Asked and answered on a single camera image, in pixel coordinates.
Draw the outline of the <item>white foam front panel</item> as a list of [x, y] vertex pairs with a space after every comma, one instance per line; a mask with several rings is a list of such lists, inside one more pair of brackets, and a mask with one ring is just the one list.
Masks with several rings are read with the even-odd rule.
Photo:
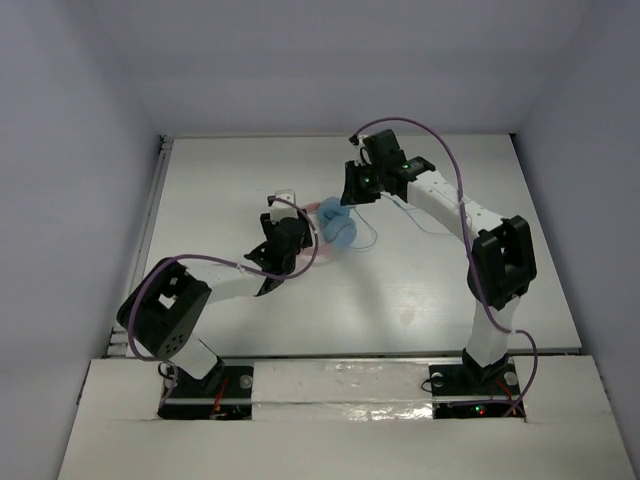
[[254, 366], [256, 421], [420, 421], [433, 418], [416, 362], [292, 360]]

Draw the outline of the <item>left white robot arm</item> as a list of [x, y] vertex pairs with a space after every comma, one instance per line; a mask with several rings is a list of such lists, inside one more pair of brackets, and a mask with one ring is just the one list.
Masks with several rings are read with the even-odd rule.
[[306, 210], [272, 217], [261, 215], [265, 240], [245, 255], [245, 264], [200, 254], [164, 258], [119, 307], [116, 321], [134, 355], [143, 347], [145, 360], [164, 363], [174, 388], [212, 397], [223, 382], [224, 361], [194, 335], [207, 306], [267, 295], [302, 275], [296, 263], [304, 249], [317, 254], [317, 230]]

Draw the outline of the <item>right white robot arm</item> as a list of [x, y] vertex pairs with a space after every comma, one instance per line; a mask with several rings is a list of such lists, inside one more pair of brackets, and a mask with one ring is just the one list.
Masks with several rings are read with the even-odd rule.
[[464, 245], [476, 310], [461, 378], [470, 391], [487, 391], [497, 382], [496, 367], [506, 362], [515, 310], [537, 276], [529, 223], [469, 199], [431, 162], [407, 157], [390, 129], [350, 142], [359, 157], [345, 164], [341, 204], [371, 204], [386, 193], [431, 215]]

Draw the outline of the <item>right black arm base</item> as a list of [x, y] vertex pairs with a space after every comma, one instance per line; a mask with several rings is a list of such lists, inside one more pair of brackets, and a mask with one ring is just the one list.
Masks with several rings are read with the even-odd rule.
[[430, 365], [420, 389], [431, 395], [436, 420], [526, 417], [518, 374], [509, 359], [488, 370], [471, 362]]

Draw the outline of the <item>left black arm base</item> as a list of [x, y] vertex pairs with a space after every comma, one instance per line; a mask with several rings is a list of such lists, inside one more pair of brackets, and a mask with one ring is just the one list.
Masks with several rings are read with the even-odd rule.
[[165, 381], [157, 415], [163, 420], [251, 420], [252, 364], [226, 365], [219, 360], [203, 378], [181, 368], [158, 372]]

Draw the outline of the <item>pink blue cat-ear headphones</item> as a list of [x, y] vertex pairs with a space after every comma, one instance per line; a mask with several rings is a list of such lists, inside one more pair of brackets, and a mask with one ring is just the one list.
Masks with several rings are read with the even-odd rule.
[[351, 208], [337, 197], [328, 197], [304, 206], [319, 235], [315, 265], [326, 265], [338, 260], [354, 244], [357, 237]]

